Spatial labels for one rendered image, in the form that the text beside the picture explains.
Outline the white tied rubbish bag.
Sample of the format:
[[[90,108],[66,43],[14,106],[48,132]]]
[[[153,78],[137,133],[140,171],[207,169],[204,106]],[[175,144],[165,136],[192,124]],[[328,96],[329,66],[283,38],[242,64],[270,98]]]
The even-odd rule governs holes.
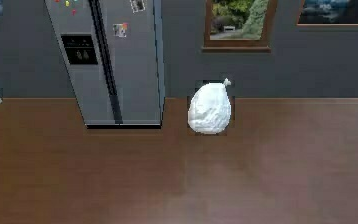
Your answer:
[[[207,83],[191,98],[187,123],[196,133],[215,135],[223,132],[230,123],[232,106],[227,87],[228,78],[222,82]]]

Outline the grey double door fridge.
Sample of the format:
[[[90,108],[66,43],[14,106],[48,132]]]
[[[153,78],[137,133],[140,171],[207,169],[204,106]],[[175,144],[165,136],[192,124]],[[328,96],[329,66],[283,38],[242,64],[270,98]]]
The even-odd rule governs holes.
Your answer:
[[[162,0],[45,0],[84,124],[159,128]]]

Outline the brown framed window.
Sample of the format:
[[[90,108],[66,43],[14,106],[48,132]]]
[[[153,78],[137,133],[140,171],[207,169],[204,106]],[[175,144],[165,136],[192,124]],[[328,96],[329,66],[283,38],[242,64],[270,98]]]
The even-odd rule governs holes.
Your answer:
[[[269,52],[277,0],[206,0],[204,52]]]

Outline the brown framed dark picture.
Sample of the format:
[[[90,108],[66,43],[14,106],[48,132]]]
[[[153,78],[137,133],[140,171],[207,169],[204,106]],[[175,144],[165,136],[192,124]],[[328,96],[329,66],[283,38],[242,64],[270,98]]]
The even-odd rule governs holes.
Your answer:
[[[358,25],[358,0],[303,0],[298,25]]]

